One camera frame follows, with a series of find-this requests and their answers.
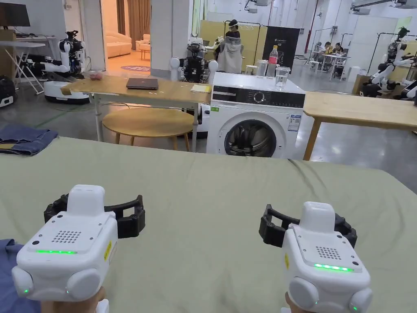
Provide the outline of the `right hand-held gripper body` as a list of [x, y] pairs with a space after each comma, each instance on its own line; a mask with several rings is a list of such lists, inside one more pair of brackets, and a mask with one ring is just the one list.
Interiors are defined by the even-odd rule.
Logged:
[[370, 274], [335, 222], [330, 204], [306, 202], [299, 223], [285, 231], [288, 296], [309, 312], [366, 313], [373, 297]]

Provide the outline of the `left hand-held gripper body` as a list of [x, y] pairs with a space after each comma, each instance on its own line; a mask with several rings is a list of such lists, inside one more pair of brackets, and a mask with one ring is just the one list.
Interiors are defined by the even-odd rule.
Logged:
[[20, 297], [81, 302], [98, 293], [118, 242], [115, 213], [105, 190], [76, 185], [60, 210], [19, 250], [12, 278]]

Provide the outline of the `person's left hand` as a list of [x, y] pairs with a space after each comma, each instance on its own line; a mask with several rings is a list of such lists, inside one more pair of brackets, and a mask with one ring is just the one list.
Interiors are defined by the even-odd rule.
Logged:
[[101, 287], [96, 295], [82, 302], [41, 302], [42, 313], [95, 313], [97, 305], [106, 298]]

